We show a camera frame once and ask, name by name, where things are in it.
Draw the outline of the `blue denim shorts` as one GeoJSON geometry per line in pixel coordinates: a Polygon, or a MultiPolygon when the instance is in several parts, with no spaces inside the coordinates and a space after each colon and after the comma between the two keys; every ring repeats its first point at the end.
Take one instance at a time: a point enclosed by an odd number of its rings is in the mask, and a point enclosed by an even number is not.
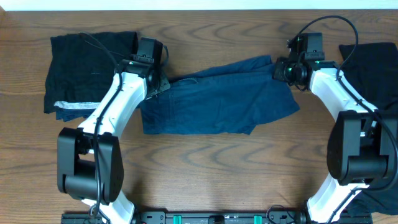
{"type": "Polygon", "coordinates": [[[251,134],[290,116],[300,107],[273,71],[271,57],[261,55],[174,78],[140,104],[144,134],[251,134]]]}

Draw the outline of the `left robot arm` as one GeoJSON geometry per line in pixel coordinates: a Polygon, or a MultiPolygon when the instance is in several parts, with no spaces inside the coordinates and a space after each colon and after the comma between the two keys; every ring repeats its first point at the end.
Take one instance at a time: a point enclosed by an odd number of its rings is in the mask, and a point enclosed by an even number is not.
{"type": "Polygon", "coordinates": [[[96,46],[115,66],[107,94],[76,129],[63,128],[57,139],[57,186],[89,206],[87,213],[64,213],[62,223],[140,223],[134,204],[122,191],[124,167],[119,139],[134,110],[170,85],[162,71],[168,49],[143,37],[136,53],[117,62],[100,42],[96,46]]]}

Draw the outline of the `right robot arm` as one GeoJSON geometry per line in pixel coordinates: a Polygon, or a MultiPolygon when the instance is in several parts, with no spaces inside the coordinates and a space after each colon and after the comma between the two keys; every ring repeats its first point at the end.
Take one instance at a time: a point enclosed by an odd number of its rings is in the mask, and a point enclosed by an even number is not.
{"type": "Polygon", "coordinates": [[[321,33],[297,34],[288,57],[277,59],[273,78],[311,91],[335,120],[328,145],[328,175],[293,216],[294,223],[372,223],[346,207],[366,190],[386,190],[397,180],[397,116],[367,102],[341,67],[325,60],[321,33]]]}

